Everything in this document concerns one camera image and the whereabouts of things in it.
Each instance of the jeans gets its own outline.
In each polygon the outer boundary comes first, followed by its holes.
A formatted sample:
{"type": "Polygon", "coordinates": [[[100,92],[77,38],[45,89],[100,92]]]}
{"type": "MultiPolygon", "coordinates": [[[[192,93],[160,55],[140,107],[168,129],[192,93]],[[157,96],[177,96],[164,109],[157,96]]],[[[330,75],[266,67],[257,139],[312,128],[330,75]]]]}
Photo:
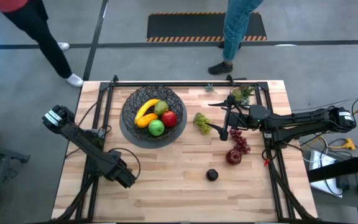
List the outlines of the jeans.
{"type": "Polygon", "coordinates": [[[263,0],[229,0],[224,18],[223,59],[232,62],[248,29],[249,16],[263,0]]]}
{"type": "Polygon", "coordinates": [[[68,78],[73,73],[65,55],[49,31],[48,15],[42,0],[29,0],[20,9],[5,12],[4,15],[38,43],[41,52],[62,78],[68,78]]]}

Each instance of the gray floor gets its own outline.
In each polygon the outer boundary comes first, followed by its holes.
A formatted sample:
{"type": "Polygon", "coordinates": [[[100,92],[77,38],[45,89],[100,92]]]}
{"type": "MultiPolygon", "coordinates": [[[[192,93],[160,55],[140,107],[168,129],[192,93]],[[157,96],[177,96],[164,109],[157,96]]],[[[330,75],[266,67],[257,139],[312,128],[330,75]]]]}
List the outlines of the gray floor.
{"type": "MultiPolygon", "coordinates": [[[[44,0],[50,29],[57,40],[89,44],[102,0],[44,0]]],[[[100,43],[145,42],[147,15],[152,12],[224,11],[222,0],[109,0],[100,43]]],[[[358,40],[358,0],[265,0],[262,13],[268,40],[358,40]]],[[[0,14],[0,44],[34,44],[0,14]]],[[[82,76],[89,49],[66,53],[82,76]]],[[[90,80],[209,80],[210,65],[221,61],[216,47],[98,49],[90,80]]],[[[233,77],[284,80],[293,109],[319,106],[358,93],[358,45],[243,47],[233,77]]],[[[56,104],[75,110],[79,90],[53,71],[39,50],[0,50],[0,145],[31,154],[26,165],[7,180],[0,194],[0,223],[48,220],[67,146],[48,131],[41,117],[56,104]]],[[[351,103],[345,104],[350,109],[351,103]]],[[[353,138],[350,133],[328,136],[353,138]]],[[[319,217],[358,222],[357,210],[319,203],[319,217]]]]}

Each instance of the wooden tabletop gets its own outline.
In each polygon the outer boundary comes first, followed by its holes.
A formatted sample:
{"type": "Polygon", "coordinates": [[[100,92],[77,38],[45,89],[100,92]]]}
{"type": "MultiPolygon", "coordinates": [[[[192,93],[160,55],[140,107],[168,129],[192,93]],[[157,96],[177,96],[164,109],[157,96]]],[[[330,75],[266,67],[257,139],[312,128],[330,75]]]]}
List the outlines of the wooden tabletop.
{"type": "MultiPolygon", "coordinates": [[[[76,122],[96,101],[100,82],[85,82],[81,92],[76,122]]],[[[291,113],[283,81],[268,81],[274,113],[291,113]]],[[[124,147],[140,159],[142,172],[136,183],[124,189],[116,182],[100,178],[94,211],[94,222],[268,222],[277,221],[269,170],[264,167],[262,134],[246,131],[242,135],[251,146],[250,154],[242,157],[237,166],[228,165],[225,154],[235,145],[232,139],[220,141],[212,131],[202,135],[192,123],[197,112],[205,114],[214,124],[222,125],[225,111],[210,107],[227,98],[231,88],[215,87],[216,93],[207,93],[203,87],[173,87],[187,110],[187,124],[181,136],[159,149],[142,149],[129,143],[119,128],[119,115],[134,87],[114,88],[109,125],[112,131],[106,137],[105,151],[124,147]],[[216,169],[219,179],[210,182],[206,171],[216,169]]],[[[94,111],[81,125],[91,128],[94,111]]],[[[77,149],[70,143],[68,152],[77,149]]],[[[306,169],[300,151],[283,151],[291,191],[309,213],[317,217],[306,169]]],[[[57,218],[78,193],[83,176],[86,155],[77,151],[65,160],[62,177],[53,208],[57,218]]],[[[127,152],[122,158],[137,172],[135,159],[127,152]]],[[[280,198],[287,217],[283,193],[280,198]]]]}

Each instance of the fruit bowl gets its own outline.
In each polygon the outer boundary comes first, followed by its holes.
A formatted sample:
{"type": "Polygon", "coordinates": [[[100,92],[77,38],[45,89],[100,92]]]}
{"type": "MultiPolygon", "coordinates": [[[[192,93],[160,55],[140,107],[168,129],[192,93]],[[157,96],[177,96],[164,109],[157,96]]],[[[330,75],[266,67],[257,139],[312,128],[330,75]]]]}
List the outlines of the fruit bowl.
{"type": "MultiPolygon", "coordinates": [[[[174,130],[180,125],[183,119],[183,103],[178,95],[176,95],[170,88],[165,86],[144,86],[133,92],[125,101],[121,111],[121,119],[124,122],[127,130],[137,139],[146,141],[155,141],[165,139],[171,135],[174,130]],[[177,123],[174,127],[165,127],[164,131],[159,136],[153,136],[148,128],[139,128],[135,124],[135,117],[140,108],[151,99],[159,99],[168,104],[169,111],[175,113],[177,123]]],[[[151,106],[145,114],[154,112],[154,106],[151,106]]]]}

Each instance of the black floor mat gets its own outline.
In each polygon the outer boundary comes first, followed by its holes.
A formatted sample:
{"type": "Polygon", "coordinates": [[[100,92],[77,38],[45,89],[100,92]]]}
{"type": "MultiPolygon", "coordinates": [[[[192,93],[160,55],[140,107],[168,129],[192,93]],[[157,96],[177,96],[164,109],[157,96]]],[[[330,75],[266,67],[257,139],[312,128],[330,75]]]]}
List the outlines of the black floor mat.
{"type": "MultiPolygon", "coordinates": [[[[207,42],[223,40],[225,12],[159,12],[149,16],[148,42],[207,42]]],[[[267,40],[262,16],[250,15],[244,40],[267,40]]]]}

